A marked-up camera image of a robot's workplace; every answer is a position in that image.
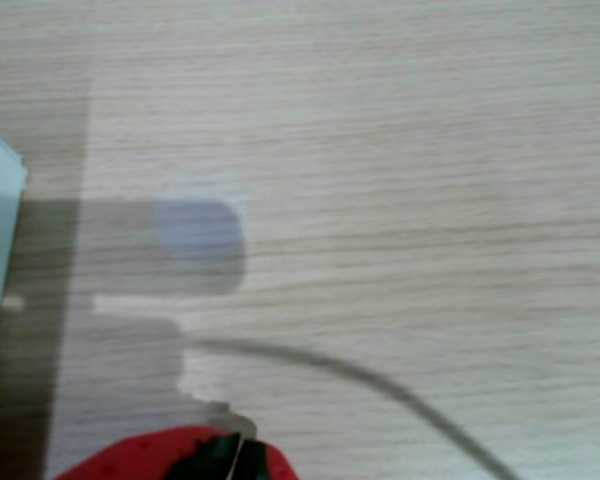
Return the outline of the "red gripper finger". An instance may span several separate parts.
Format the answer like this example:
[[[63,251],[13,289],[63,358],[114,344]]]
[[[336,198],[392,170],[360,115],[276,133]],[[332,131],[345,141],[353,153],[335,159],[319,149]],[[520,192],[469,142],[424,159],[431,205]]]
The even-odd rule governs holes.
[[[125,438],[58,476],[61,480],[165,479],[177,462],[216,435],[208,426],[177,427]]]

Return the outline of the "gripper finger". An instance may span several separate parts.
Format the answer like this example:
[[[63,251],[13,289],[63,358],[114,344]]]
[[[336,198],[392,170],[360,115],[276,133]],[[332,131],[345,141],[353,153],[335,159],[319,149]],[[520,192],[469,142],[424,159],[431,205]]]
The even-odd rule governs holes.
[[[275,447],[241,434],[214,437],[171,466],[172,479],[298,479]]]

